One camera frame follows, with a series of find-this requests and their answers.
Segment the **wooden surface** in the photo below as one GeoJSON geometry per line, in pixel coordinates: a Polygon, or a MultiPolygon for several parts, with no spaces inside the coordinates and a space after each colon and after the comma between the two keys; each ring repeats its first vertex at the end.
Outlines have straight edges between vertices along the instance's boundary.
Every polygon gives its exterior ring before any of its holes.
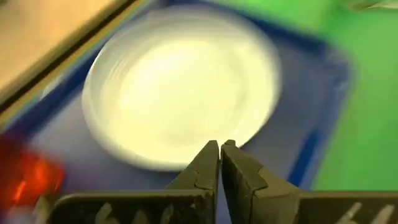
{"type": "Polygon", "coordinates": [[[0,103],[126,0],[0,3],[0,103]]]}

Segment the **green surface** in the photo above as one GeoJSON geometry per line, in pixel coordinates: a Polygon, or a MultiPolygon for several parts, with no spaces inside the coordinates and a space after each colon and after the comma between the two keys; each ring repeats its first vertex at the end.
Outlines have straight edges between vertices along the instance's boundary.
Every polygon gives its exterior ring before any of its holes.
{"type": "Polygon", "coordinates": [[[353,12],[329,0],[221,2],[319,35],[353,64],[353,87],[313,188],[397,190],[398,10],[353,12]]]}

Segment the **plastic tray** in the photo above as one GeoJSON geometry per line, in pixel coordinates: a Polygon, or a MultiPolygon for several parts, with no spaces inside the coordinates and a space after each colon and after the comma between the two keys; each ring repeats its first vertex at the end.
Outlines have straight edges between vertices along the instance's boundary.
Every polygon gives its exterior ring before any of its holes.
{"type": "MultiPolygon", "coordinates": [[[[181,4],[163,3],[162,7],[181,4]]],[[[210,3],[195,4],[231,10],[210,3]]],[[[118,29],[158,6],[146,4],[132,11],[128,21],[118,29]]],[[[322,160],[325,143],[349,87],[348,62],[339,51],[321,40],[261,19],[247,18],[277,47],[282,62],[283,89],[274,114],[243,150],[252,153],[277,175],[307,189],[322,160]]],[[[49,156],[61,157],[67,167],[66,192],[164,188],[176,173],[143,170],[115,159],[91,137],[83,119],[82,84],[106,39],[44,89],[9,122],[5,132],[26,138],[49,156]]],[[[220,198],[219,208],[218,221],[225,223],[229,217],[224,212],[227,211],[224,198],[220,198]]]]}

